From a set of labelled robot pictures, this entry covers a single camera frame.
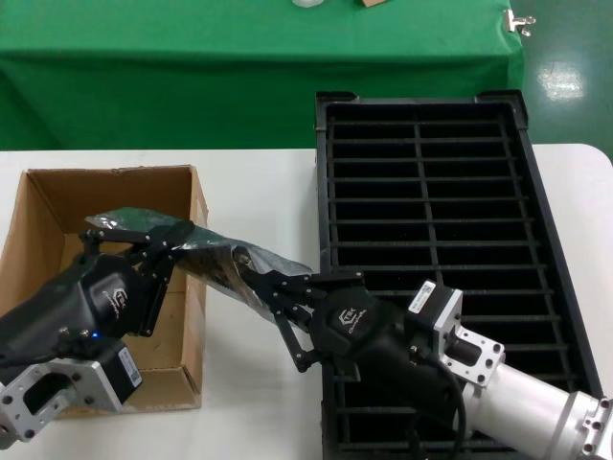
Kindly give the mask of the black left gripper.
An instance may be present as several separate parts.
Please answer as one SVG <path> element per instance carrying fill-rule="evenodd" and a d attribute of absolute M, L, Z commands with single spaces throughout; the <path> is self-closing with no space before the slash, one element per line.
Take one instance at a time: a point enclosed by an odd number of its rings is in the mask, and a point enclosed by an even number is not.
<path fill-rule="evenodd" d="M 184 256 L 175 248 L 194 228 L 192 221 L 179 220 L 148 231 L 82 232 L 84 253 L 97 255 L 77 258 L 1 317 L 1 368 L 86 357 L 94 347 L 93 334 L 120 338 L 137 331 L 152 336 L 174 267 Z M 100 254 L 105 243 L 127 247 Z M 143 260 L 141 276 L 128 260 Z"/>

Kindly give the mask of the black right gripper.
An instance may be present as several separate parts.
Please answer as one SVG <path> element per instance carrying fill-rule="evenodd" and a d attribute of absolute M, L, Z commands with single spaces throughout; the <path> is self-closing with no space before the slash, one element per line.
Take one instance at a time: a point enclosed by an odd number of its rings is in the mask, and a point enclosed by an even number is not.
<path fill-rule="evenodd" d="M 464 385 L 443 359 L 449 333 L 435 329 L 452 288 L 423 286 L 402 309 L 373 296 L 356 271 L 290 276 L 244 268 L 240 278 L 273 313 L 299 373 L 330 355 L 355 371 L 377 399 L 467 432 Z M 310 334 L 318 350 L 305 350 L 294 326 Z"/>

